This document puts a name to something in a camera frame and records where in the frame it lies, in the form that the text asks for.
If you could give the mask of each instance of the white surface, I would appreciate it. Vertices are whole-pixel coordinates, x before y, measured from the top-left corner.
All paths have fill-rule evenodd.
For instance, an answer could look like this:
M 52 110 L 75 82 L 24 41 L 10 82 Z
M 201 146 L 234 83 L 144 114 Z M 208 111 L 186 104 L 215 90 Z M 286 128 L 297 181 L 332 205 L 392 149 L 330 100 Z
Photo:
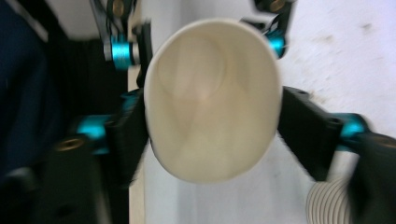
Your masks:
M 190 184 L 146 156 L 147 223 L 305 223 L 309 177 L 278 138 L 247 173 L 210 185 Z
M 396 136 L 396 1 L 298 1 L 284 85 L 313 94 L 332 112 L 368 118 Z
M 281 87 L 273 51 L 235 20 L 194 22 L 151 60 L 146 119 L 172 175 L 219 182 L 251 169 L 276 133 Z
M 99 37 L 90 0 L 46 0 L 67 35 L 74 38 Z

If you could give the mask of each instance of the black plastic part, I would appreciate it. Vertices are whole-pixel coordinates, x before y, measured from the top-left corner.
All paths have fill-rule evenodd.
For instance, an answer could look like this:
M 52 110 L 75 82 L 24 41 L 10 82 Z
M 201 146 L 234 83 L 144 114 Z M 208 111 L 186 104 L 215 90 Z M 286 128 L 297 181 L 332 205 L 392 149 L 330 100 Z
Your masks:
M 139 88 L 145 86 L 146 73 L 149 69 L 149 63 L 152 59 L 152 46 L 151 46 L 151 23 L 145 22 L 143 25 L 136 26 L 133 29 L 136 35 L 137 44 L 139 46 L 140 57 L 140 73 L 137 77 L 136 84 Z
M 105 124 L 109 156 L 114 176 L 122 188 L 128 188 L 149 140 L 143 89 L 137 102 L 113 115 Z
M 137 63 L 134 61 L 134 43 L 133 42 L 129 42 L 129 59 L 131 61 L 131 65 L 137 65 Z
M 106 206 L 111 214 L 112 224 L 129 223 L 129 189 L 121 188 L 115 175 L 114 161 L 109 155 L 97 156 L 101 164 L 101 174 L 107 196 Z
M 258 29 L 261 31 L 261 33 L 265 32 L 266 24 L 263 21 L 256 21 L 256 20 L 251 20 L 249 18 L 242 18 L 241 22 L 247 23 L 254 28 Z
M 396 223 L 396 140 L 360 133 L 355 143 L 360 159 L 347 188 L 353 223 Z
M 106 221 L 105 194 L 92 142 L 83 134 L 65 138 L 49 155 L 34 224 L 97 224 Z
M 310 102 L 307 92 L 283 88 L 277 129 L 300 164 L 316 181 L 327 178 L 342 127 L 343 121 Z
M 0 223 L 29 223 L 30 221 L 32 207 L 39 192 L 39 181 L 31 168 L 19 170 L 28 172 L 8 175 L 0 185 Z
M 285 3 L 283 7 L 283 11 L 279 13 L 276 17 L 277 20 L 277 29 L 281 30 L 283 34 L 286 34 L 289 28 L 290 14 L 292 12 L 292 2 Z
M 272 12 L 270 9 L 271 4 L 274 0 L 254 0 L 254 5 L 256 6 L 257 10 L 262 12 Z

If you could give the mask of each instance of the brass screw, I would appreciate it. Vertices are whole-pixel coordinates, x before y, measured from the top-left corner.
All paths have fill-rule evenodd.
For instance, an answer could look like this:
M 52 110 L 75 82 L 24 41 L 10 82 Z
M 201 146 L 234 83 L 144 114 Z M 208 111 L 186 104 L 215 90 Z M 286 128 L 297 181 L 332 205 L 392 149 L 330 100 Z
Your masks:
M 113 2 L 113 14 L 121 17 L 124 11 L 124 5 L 121 0 L 115 0 Z
M 60 143 L 57 146 L 57 150 L 58 151 L 67 151 L 67 150 L 71 150 L 71 149 L 76 149 L 78 147 L 81 147 L 82 145 L 84 145 L 84 141 L 81 139 L 75 138 L 75 139 L 62 141 L 62 143 Z
M 271 3 L 270 9 L 273 12 L 279 11 L 282 7 L 285 6 L 285 0 L 275 0 Z

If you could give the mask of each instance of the dark blue fabric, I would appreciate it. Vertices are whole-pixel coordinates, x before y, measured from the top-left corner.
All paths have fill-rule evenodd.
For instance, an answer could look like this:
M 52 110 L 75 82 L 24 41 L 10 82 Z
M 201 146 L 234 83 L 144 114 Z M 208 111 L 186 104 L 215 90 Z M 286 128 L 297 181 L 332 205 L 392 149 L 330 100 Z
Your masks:
M 0 0 L 0 183 L 50 150 L 63 130 L 42 42 Z

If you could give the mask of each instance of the black cable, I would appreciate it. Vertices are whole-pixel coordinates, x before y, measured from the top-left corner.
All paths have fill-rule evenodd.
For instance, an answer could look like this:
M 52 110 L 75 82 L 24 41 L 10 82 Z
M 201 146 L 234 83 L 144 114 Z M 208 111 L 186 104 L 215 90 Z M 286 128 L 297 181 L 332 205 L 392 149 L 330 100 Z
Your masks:
M 107 20 L 106 20 L 106 26 L 107 29 L 110 32 L 111 35 L 111 24 L 113 24 L 114 27 L 116 27 L 117 30 L 117 34 L 120 34 L 120 27 L 113 21 L 113 19 L 108 15 L 107 11 L 105 10 L 105 7 L 102 5 L 102 3 L 100 2 L 100 0 L 94 0 L 95 4 L 99 7 L 100 10 L 102 10 L 103 13 L 106 14 Z
M 134 11 L 136 10 L 136 4 L 137 4 L 137 0 L 134 0 L 134 1 L 133 1 Z

